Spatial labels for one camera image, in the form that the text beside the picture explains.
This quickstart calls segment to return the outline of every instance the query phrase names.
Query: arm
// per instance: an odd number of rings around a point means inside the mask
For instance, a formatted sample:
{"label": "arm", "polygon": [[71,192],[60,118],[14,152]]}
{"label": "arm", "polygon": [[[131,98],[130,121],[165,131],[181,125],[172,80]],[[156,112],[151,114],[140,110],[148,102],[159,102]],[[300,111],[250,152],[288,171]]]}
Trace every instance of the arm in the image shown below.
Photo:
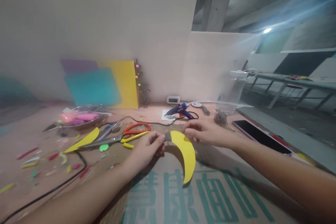
{"label": "arm", "polygon": [[143,136],[122,164],[41,206],[18,223],[91,224],[154,154],[164,152],[164,140],[165,136],[158,132]]}
{"label": "arm", "polygon": [[309,211],[336,219],[336,178],[313,166],[244,139],[215,124],[191,120],[182,131],[199,142],[229,148]]}

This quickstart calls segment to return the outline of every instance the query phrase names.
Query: ceiling light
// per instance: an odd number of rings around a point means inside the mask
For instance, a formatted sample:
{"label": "ceiling light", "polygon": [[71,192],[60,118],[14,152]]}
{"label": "ceiling light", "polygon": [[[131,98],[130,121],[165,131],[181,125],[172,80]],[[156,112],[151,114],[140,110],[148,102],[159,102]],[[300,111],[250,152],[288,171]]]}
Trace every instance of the ceiling light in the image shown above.
{"label": "ceiling light", "polygon": [[264,33],[268,33],[272,30],[272,28],[267,28],[266,30],[264,30]]}

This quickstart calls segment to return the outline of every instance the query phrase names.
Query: person's right hand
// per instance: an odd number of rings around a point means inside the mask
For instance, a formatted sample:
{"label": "person's right hand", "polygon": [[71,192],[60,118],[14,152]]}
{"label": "person's right hand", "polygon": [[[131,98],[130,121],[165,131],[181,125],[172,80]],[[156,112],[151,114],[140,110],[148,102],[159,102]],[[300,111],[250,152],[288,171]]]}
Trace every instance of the person's right hand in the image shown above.
{"label": "person's right hand", "polygon": [[203,142],[209,145],[232,149],[240,141],[240,137],[228,129],[215,123],[202,120],[190,120],[182,128],[190,140]]}

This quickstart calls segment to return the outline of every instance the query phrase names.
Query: white foam board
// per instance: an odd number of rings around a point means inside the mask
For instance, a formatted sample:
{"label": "white foam board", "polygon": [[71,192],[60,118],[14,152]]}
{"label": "white foam board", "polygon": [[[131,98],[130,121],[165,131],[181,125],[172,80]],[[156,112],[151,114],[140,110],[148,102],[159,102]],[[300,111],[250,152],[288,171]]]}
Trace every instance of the white foam board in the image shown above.
{"label": "white foam board", "polygon": [[311,73],[310,76],[336,79],[335,69],[336,58],[327,58],[314,70],[314,72]]}
{"label": "white foam board", "polygon": [[241,70],[260,35],[192,31],[180,90],[182,100],[217,100],[230,70]]}
{"label": "white foam board", "polygon": [[11,70],[0,74],[17,78],[40,99],[71,100],[61,58],[137,58],[150,99],[164,100],[180,90],[195,3],[0,0],[0,63]]}

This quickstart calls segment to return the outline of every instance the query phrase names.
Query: clear plastic container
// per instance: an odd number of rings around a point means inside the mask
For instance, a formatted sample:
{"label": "clear plastic container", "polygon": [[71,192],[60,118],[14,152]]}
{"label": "clear plastic container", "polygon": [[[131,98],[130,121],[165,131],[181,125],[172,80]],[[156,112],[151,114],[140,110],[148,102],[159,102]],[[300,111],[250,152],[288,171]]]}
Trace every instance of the clear plastic container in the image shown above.
{"label": "clear plastic container", "polygon": [[[247,83],[248,73],[243,71],[230,71],[229,80],[225,82],[224,88],[221,91],[218,101],[221,102],[230,102],[230,103],[239,103],[241,93],[245,84]],[[220,104],[216,105],[216,110],[225,112],[227,115],[232,115],[237,106],[229,104]]]}

